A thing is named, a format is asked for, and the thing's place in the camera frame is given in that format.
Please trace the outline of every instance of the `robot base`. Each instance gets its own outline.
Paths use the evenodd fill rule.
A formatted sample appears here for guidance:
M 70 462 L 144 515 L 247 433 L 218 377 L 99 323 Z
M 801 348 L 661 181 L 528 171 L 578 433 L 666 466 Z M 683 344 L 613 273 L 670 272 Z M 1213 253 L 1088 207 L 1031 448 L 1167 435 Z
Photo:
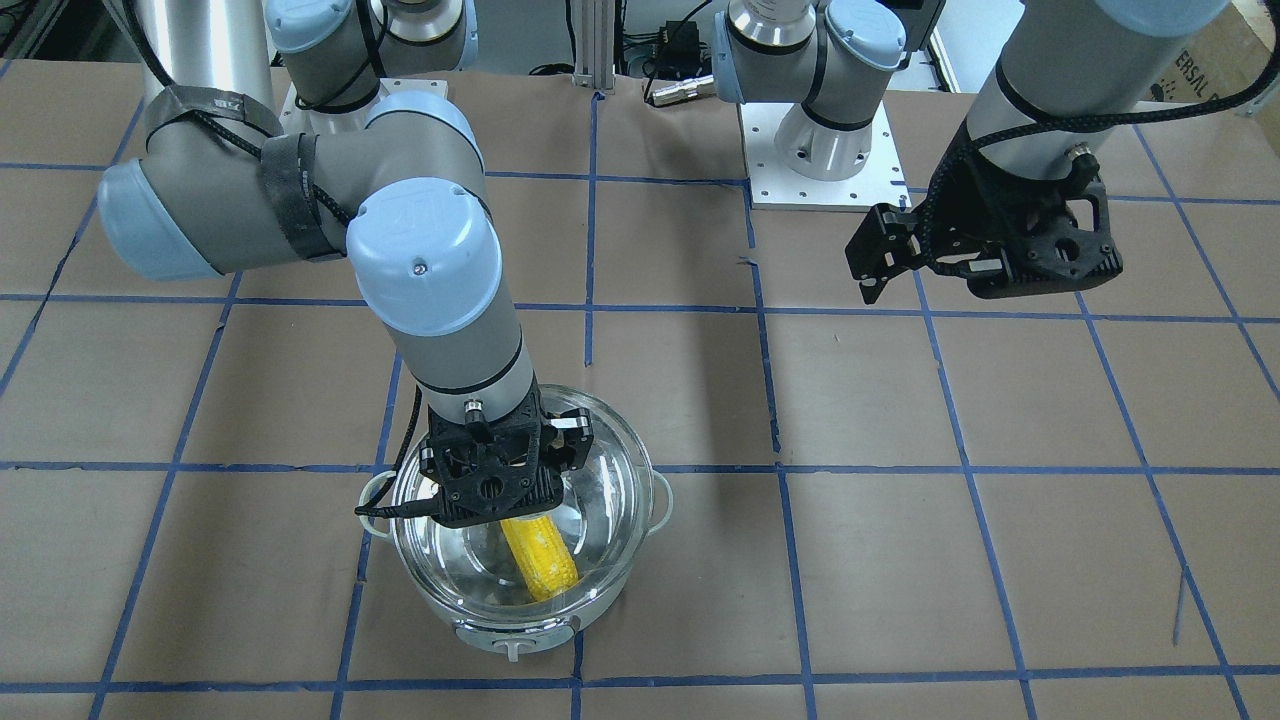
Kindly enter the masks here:
M 403 90 L 425 90 L 445 100 L 449 99 L 449 83 L 443 79 L 383 78 L 383 97 Z M 280 124 L 284 127 L 285 135 L 294 132 L 326 135 L 364 129 L 365 115 L 370 110 L 370 108 L 362 108 L 344 115 L 324 115 L 311 110 L 300 110 L 294 105 L 297 97 L 297 88 L 289 85 L 289 92 L 284 96 L 284 109 L 280 111 Z
M 773 146 L 792 102 L 748 102 L 741 106 L 742 149 L 751 178 L 751 205 L 768 210 L 864 213 L 877 202 L 911 206 L 893 132 L 884 106 L 876 110 L 876 145 L 863 170 L 845 181 L 815 181 L 792 170 Z

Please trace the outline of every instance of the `metal pot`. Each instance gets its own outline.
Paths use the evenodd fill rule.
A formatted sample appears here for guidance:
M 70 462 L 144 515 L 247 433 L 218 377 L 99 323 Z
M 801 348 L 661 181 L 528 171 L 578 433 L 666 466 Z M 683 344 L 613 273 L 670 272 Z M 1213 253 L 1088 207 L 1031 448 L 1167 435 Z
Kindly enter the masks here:
M 449 529 L 430 518 L 393 520 L 376 537 L 396 544 L 404 569 L 431 610 L 453 625 L 462 642 L 507 655 L 561 646 L 613 603 L 631 574 L 644 539 L 671 519 L 671 484 L 654 471 L 635 430 L 603 401 L 562 386 L 541 386 L 550 413 L 585 407 L 593 415 L 595 442 L 581 470 L 564 473 L 564 502 L 548 514 L 564 538 L 579 570 L 567 592 L 534 602 L 497 523 Z M 381 483 L 375 478 L 361 503 Z M 667 492 L 666 511 L 650 523 L 654 487 Z M 392 502 L 433 496 L 435 483 L 419 473 L 410 452 L 392 488 Z

